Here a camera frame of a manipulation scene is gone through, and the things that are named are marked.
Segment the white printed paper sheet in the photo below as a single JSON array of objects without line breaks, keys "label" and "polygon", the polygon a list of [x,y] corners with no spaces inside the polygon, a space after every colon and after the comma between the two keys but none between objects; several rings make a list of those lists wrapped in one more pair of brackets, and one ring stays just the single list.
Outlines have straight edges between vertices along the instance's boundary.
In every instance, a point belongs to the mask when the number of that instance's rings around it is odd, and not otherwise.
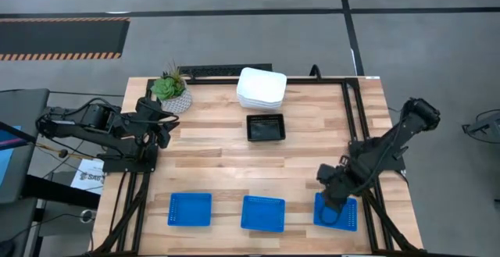
[{"label": "white printed paper sheet", "polygon": [[103,161],[82,159],[70,184],[71,187],[100,195],[105,181]]}]

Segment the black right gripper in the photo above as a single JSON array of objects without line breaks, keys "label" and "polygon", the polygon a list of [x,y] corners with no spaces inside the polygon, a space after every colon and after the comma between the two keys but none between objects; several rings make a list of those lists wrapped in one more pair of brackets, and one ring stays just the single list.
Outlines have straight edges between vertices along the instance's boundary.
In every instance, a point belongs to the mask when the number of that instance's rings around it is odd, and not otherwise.
[{"label": "black right gripper", "polygon": [[316,179],[325,187],[322,192],[325,204],[323,202],[318,204],[318,221],[320,224],[326,223],[323,218],[326,206],[339,207],[337,216],[334,220],[334,223],[337,223],[341,218],[341,213],[347,202],[347,198],[354,189],[354,182],[348,175],[344,166],[330,166],[324,163],[320,164]]}]

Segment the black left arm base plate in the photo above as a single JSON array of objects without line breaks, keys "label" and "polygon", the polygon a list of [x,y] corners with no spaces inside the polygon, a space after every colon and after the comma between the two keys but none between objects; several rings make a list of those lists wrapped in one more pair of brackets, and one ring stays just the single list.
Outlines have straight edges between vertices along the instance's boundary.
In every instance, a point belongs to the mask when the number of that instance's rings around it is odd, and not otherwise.
[{"label": "black left arm base plate", "polygon": [[149,145],[138,157],[126,157],[110,148],[98,158],[104,162],[102,170],[105,173],[148,173],[155,170],[158,151],[157,145]]}]

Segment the black hazard-striped floor mat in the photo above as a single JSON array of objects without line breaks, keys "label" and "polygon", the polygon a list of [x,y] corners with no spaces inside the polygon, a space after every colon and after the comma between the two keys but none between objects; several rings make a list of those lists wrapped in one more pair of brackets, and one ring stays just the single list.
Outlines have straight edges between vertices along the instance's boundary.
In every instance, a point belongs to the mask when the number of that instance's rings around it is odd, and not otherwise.
[{"label": "black hazard-striped floor mat", "polygon": [[118,59],[130,19],[0,19],[0,61]]}]

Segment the black perforated plastic basket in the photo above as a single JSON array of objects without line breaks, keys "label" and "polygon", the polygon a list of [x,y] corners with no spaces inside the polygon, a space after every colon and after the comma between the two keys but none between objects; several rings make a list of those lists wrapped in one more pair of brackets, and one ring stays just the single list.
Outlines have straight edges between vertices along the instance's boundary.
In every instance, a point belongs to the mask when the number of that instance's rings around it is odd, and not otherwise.
[{"label": "black perforated plastic basket", "polygon": [[260,114],[246,116],[247,139],[253,141],[282,141],[286,138],[284,116]]}]

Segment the green succulent in patterned pot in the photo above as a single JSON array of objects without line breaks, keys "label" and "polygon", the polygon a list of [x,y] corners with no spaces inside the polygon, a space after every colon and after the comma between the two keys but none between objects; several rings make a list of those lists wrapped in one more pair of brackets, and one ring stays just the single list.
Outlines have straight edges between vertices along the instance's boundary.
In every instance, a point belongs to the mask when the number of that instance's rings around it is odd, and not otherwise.
[{"label": "green succulent in patterned pot", "polygon": [[154,81],[151,92],[165,112],[180,114],[191,107],[191,91],[180,67],[174,61],[169,63],[168,70],[163,71],[162,76]]}]

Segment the blue panel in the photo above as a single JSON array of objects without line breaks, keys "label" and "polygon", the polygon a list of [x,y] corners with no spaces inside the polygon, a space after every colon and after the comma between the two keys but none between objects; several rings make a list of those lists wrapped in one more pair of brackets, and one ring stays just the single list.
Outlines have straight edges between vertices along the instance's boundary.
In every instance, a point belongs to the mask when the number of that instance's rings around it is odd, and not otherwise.
[{"label": "blue panel", "polygon": [[24,145],[26,141],[21,137],[0,129],[0,185],[5,179],[5,174],[9,167],[9,161],[13,154],[13,149]]}]

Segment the black perforated metal strip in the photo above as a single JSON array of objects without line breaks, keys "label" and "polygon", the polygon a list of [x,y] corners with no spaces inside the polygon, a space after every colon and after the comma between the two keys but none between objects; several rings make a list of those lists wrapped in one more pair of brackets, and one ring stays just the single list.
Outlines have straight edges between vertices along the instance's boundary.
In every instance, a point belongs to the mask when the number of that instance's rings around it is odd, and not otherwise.
[{"label": "black perforated metal strip", "polygon": [[181,74],[190,77],[237,77],[246,67],[270,72],[273,71],[273,65],[271,63],[180,66],[179,70]]}]

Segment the blue perforated plastic basket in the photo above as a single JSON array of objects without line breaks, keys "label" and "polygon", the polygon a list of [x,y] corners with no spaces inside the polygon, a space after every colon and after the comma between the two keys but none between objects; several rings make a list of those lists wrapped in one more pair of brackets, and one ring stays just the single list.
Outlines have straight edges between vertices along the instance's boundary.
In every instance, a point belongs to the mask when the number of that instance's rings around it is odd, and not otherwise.
[{"label": "blue perforated plastic basket", "polygon": [[326,223],[325,224],[319,223],[317,209],[318,209],[318,204],[320,204],[321,202],[325,204],[322,194],[317,192],[314,201],[314,217],[313,217],[313,223],[315,225],[334,228],[337,230],[357,231],[358,202],[355,198],[347,199],[347,202],[344,204],[344,208],[341,213],[341,218],[337,223],[334,223],[334,220],[337,216],[337,212],[329,207],[326,207],[324,209],[324,214],[323,214],[323,218]]},{"label": "blue perforated plastic basket", "polygon": [[167,224],[171,227],[208,227],[211,224],[210,193],[172,193]]},{"label": "blue perforated plastic basket", "polygon": [[241,211],[241,228],[284,232],[286,202],[281,198],[246,195]]}]

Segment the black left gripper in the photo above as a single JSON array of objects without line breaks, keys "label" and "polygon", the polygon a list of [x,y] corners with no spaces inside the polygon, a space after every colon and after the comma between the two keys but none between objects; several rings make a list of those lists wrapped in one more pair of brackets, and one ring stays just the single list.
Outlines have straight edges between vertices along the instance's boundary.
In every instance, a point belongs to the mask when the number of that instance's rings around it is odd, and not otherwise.
[{"label": "black left gripper", "polygon": [[136,113],[137,122],[148,125],[148,131],[156,136],[156,142],[160,148],[167,148],[170,142],[170,132],[177,128],[179,122],[170,122],[170,112],[162,110],[157,101],[148,97],[141,97],[137,100]]}]

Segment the black aluminium extrusion frame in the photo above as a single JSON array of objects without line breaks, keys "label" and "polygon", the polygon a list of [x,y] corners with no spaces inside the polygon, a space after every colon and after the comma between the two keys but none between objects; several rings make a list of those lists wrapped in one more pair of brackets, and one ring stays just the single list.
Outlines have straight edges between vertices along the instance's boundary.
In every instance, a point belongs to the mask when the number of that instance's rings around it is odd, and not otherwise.
[{"label": "black aluminium extrusion frame", "polygon": [[[286,138],[250,142],[230,77],[193,80],[191,108],[159,152],[142,216],[133,216],[123,249],[140,255],[366,254],[395,242],[375,212],[358,202],[357,231],[313,223],[316,172],[334,165],[348,143],[381,136],[392,125],[378,77],[292,77],[280,113]],[[172,193],[210,193],[208,227],[167,224]],[[241,228],[246,195],[286,202],[284,232]]]}]

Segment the dark grey cabinet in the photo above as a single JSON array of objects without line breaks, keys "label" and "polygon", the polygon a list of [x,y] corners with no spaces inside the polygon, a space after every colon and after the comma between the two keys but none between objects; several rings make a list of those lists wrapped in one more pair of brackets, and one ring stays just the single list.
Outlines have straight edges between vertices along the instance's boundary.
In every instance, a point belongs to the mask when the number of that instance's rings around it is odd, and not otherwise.
[{"label": "dark grey cabinet", "polygon": [[[10,126],[20,126],[21,130],[38,137],[35,121],[47,105],[48,89],[27,89],[0,92],[0,122]],[[29,169],[33,145],[14,148],[0,183],[0,204],[16,201],[21,196]]]}]

